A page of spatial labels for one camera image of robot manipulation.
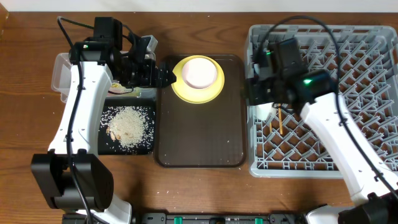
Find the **yellow plate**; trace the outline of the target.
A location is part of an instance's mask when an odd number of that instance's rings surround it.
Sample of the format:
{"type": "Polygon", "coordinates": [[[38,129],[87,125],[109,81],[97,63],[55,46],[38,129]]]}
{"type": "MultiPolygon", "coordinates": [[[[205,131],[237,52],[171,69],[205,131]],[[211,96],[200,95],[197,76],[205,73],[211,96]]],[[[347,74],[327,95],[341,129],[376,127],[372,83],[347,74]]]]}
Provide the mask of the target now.
{"type": "Polygon", "coordinates": [[[222,91],[224,87],[224,72],[221,66],[212,58],[209,58],[204,55],[193,55],[189,57],[185,57],[181,61],[179,61],[173,69],[175,76],[177,77],[177,81],[172,84],[172,89],[174,93],[183,101],[193,104],[202,104],[207,103],[211,100],[214,100],[222,91]],[[217,79],[212,84],[212,86],[205,89],[194,89],[188,86],[182,79],[182,68],[185,63],[187,63],[190,59],[194,58],[206,58],[214,63],[217,69],[217,79]]]}

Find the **clear plastic bin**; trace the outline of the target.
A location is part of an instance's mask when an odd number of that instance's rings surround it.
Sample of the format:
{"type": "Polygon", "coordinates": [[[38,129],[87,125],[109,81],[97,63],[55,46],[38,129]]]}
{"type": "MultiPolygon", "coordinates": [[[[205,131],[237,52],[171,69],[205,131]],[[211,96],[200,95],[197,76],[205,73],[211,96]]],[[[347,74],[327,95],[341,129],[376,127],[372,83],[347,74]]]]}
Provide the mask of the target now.
{"type": "MultiPolygon", "coordinates": [[[[68,100],[68,94],[71,85],[71,67],[67,53],[60,53],[56,56],[55,64],[52,74],[52,90],[60,93],[60,99],[63,103],[68,100]]],[[[155,88],[140,88],[134,87],[128,89],[123,87],[117,81],[113,81],[107,97],[126,96],[134,98],[150,98],[155,100],[157,98],[157,90],[155,88]]]]}

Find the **white paper cup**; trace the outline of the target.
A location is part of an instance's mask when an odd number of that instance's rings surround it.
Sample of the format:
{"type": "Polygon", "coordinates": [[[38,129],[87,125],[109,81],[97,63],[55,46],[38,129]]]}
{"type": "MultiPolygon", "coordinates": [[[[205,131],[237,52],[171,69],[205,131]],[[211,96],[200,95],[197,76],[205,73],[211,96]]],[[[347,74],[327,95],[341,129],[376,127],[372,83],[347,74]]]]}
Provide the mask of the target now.
{"type": "Polygon", "coordinates": [[[256,112],[257,119],[266,121],[269,117],[276,114],[277,109],[273,107],[273,103],[265,103],[261,105],[256,105],[254,107],[254,111],[256,112]]]}

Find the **grey dishwasher rack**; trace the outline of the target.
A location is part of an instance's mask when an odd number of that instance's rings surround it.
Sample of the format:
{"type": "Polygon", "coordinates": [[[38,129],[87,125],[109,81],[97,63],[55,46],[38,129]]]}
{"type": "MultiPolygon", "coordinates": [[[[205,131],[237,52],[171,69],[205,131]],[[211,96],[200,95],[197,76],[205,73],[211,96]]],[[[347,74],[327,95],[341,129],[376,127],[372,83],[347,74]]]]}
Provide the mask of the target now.
{"type": "MultiPolygon", "coordinates": [[[[397,170],[397,32],[390,26],[253,25],[245,43],[245,76],[260,41],[296,38],[310,70],[341,72],[345,103],[377,155],[397,170]]],[[[254,177],[338,179],[340,172],[299,116],[282,111],[266,121],[248,107],[249,171],[254,177]],[[272,122],[273,132],[269,132],[272,122]]]]}

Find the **brown serving tray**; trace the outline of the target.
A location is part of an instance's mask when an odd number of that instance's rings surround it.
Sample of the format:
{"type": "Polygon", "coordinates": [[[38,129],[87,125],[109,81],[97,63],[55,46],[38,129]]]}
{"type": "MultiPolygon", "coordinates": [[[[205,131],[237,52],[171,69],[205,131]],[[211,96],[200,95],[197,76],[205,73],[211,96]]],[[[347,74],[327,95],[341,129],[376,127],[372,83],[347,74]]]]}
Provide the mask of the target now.
{"type": "Polygon", "coordinates": [[[243,63],[235,55],[211,55],[225,77],[210,102],[181,100],[171,87],[158,92],[154,159],[166,168],[238,167],[246,158],[246,105],[241,97],[243,63]]]}

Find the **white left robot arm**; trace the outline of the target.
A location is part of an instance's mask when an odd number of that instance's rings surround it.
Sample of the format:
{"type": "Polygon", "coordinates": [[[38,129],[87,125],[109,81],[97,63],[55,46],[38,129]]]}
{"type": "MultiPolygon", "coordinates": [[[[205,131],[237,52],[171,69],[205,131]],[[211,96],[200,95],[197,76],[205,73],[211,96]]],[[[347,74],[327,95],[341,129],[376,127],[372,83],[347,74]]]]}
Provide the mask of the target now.
{"type": "Polygon", "coordinates": [[[147,35],[121,53],[118,41],[83,41],[69,54],[71,80],[57,133],[30,165],[48,206],[89,223],[131,223],[132,205],[114,194],[112,173],[98,159],[98,130],[113,81],[128,87],[164,88],[175,81],[155,64],[156,39],[147,35]]]}

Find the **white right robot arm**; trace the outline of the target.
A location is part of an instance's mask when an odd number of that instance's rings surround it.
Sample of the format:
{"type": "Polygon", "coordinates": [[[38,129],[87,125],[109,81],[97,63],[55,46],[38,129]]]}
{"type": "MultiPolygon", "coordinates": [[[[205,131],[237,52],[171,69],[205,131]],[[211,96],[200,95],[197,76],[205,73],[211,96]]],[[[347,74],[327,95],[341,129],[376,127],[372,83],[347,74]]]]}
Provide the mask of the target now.
{"type": "Polygon", "coordinates": [[[266,80],[247,78],[244,88],[250,105],[292,105],[343,176],[354,206],[316,208],[306,214],[307,223],[397,223],[397,175],[353,121],[328,72],[266,80]]]}

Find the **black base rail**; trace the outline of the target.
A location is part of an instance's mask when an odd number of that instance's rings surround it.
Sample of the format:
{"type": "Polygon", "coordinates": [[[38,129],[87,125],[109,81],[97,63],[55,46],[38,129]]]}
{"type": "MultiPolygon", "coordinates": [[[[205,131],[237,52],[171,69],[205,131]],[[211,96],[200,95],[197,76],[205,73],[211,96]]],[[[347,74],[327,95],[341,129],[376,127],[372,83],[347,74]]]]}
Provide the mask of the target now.
{"type": "Polygon", "coordinates": [[[274,213],[268,215],[171,215],[145,213],[133,217],[132,223],[141,224],[304,224],[304,215],[274,213]]]}

